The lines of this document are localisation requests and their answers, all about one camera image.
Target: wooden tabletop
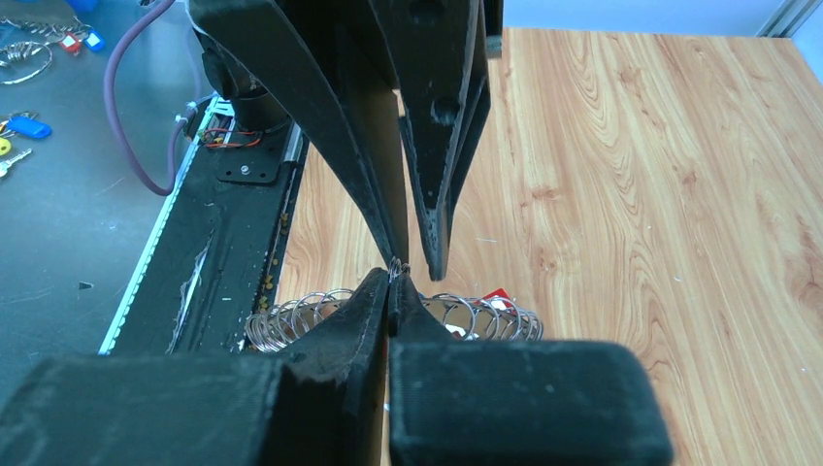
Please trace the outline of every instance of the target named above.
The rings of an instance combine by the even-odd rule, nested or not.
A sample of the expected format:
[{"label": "wooden tabletop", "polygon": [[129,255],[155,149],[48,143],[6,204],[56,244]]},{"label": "wooden tabletop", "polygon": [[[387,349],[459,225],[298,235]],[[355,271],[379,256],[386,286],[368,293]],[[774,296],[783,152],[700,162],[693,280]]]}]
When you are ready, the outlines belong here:
[{"label": "wooden tabletop", "polygon": [[[510,29],[426,294],[504,287],[648,370],[680,464],[823,464],[823,87],[788,40]],[[280,300],[379,266],[316,152]]]}]

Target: screw hole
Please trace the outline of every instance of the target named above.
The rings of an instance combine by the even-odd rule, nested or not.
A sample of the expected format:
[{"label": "screw hole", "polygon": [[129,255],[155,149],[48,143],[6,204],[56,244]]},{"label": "screw hole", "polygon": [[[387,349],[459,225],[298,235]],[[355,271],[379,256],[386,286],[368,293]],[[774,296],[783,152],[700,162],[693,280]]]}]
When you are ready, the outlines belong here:
[{"label": "screw hole", "polygon": [[452,97],[438,97],[432,102],[432,118],[437,124],[451,126],[460,112],[460,103]]},{"label": "screw hole", "polygon": [[409,16],[414,24],[431,26],[445,13],[442,0],[411,0]]}]

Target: silver key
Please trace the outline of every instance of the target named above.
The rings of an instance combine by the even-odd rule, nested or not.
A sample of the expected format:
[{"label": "silver key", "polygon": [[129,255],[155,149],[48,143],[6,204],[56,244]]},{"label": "silver key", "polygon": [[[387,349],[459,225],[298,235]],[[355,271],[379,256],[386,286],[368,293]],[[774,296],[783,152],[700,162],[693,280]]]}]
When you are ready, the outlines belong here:
[{"label": "silver key", "polygon": [[0,178],[3,178],[6,175],[8,175],[9,169],[12,168],[12,165],[20,162],[20,160],[22,160],[30,154],[31,149],[27,149],[8,160],[3,160],[2,162],[0,162]]}]

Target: gray table surface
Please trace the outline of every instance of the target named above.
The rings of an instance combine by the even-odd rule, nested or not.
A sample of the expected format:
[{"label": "gray table surface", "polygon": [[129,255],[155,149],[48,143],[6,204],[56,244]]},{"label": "gray table surface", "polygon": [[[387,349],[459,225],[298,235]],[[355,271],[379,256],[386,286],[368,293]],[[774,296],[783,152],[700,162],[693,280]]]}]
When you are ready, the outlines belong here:
[{"label": "gray table surface", "polygon": [[[97,351],[162,205],[130,172],[103,106],[109,53],[146,11],[136,3],[104,0],[82,16],[105,50],[72,56],[55,46],[44,74],[0,87],[0,115],[34,110],[53,129],[44,141],[15,137],[34,153],[0,180],[0,406],[43,357]],[[187,24],[175,5],[117,75],[126,134],[161,184],[174,115],[195,93],[186,47],[199,60],[199,46]],[[0,46],[25,37],[0,30]]]}]

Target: yellow key tag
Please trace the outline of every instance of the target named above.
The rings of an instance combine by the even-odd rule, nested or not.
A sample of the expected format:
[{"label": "yellow key tag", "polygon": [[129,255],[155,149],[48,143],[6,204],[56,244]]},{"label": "yellow key tag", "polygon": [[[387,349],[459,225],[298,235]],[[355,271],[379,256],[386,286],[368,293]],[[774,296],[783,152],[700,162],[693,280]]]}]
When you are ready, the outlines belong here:
[{"label": "yellow key tag", "polygon": [[12,143],[8,139],[0,138],[0,157],[12,151]]}]

